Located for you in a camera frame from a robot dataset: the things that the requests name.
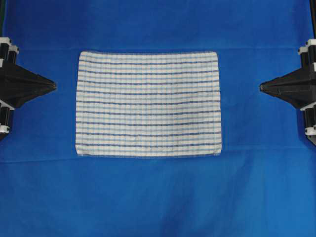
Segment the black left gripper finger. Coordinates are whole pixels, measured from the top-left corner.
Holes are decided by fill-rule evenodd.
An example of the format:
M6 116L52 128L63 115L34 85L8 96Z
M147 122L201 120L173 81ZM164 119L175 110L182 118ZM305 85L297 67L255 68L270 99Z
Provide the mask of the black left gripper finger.
M0 79L10 83L56 85L52 80L6 61L3 61L0 67Z
M4 91L4 101L14 108L20 108L26 102L39 96L46 95L57 89L56 85L36 86L32 88L20 88Z

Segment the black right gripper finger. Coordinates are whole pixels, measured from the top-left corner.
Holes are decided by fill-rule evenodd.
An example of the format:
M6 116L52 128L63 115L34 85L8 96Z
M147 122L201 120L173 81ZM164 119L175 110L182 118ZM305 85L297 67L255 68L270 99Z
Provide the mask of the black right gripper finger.
M316 73L309 69L298 69L282 77L275 78L260 84L259 88L263 87L270 89L277 86L302 86L313 84L312 80L316 78Z
M303 92L279 92L278 90L268 90L261 87L260 91L268 94L272 97L281 99L291 104L296 109L301 109L307 105L310 105L316 101L316 96L312 96L310 91Z

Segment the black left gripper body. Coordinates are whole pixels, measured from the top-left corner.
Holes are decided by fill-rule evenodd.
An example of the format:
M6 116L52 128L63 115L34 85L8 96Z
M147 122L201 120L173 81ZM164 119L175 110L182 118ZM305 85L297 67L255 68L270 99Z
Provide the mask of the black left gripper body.
M0 38L0 134L8 135L12 125L12 116L17 108L14 105L13 85L10 73L13 72L19 48L8 37Z

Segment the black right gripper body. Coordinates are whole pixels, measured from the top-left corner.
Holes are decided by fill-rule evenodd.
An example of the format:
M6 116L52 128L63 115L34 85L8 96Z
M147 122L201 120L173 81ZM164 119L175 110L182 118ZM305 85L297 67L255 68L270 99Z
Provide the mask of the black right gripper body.
M316 145L316 40L309 39L305 46L300 47L302 68L309 69L308 85L310 95L308 102L300 110L304 112L305 136L315 146Z

